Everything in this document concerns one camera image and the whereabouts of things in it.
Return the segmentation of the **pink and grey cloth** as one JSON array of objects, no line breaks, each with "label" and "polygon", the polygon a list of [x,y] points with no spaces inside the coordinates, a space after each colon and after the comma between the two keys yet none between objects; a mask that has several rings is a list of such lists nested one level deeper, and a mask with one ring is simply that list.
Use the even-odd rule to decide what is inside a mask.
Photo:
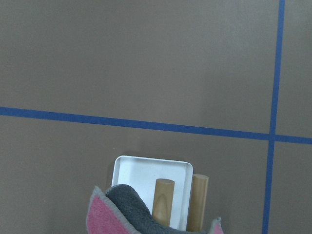
[{"label": "pink and grey cloth", "polygon": [[129,185],[119,184],[103,192],[95,187],[86,216],[89,234],[187,234],[156,222]]}]

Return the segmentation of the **white rectangular tray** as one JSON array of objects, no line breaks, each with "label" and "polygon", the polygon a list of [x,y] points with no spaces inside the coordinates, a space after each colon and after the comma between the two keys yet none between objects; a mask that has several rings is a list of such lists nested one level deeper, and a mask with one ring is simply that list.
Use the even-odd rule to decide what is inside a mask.
[{"label": "white rectangular tray", "polygon": [[170,227],[184,231],[187,227],[191,195],[192,164],[137,156],[119,156],[115,160],[112,185],[130,185],[150,212],[153,209],[156,180],[159,178],[175,182]]}]

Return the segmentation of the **inner wooden rack bar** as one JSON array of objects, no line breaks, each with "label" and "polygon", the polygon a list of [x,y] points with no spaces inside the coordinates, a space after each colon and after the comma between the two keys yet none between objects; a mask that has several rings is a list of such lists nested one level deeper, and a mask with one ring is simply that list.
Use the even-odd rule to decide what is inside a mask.
[{"label": "inner wooden rack bar", "polygon": [[169,179],[156,180],[152,217],[163,226],[170,226],[175,182]]}]

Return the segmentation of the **wooden rack bar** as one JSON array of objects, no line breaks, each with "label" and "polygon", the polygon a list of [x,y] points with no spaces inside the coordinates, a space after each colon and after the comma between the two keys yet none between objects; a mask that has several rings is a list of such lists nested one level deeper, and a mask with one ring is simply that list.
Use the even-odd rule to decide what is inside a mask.
[{"label": "wooden rack bar", "polygon": [[187,231],[200,232],[203,227],[209,177],[194,174],[187,220]]},{"label": "wooden rack bar", "polygon": [[152,217],[163,226],[170,226],[175,182],[169,179],[156,180]]}]

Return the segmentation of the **outer wooden rack bar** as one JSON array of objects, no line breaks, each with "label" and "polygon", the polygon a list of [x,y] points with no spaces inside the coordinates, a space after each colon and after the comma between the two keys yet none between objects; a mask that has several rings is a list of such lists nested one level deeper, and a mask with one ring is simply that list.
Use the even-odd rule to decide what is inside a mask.
[{"label": "outer wooden rack bar", "polygon": [[209,177],[194,174],[187,220],[187,231],[200,232],[203,227]]}]

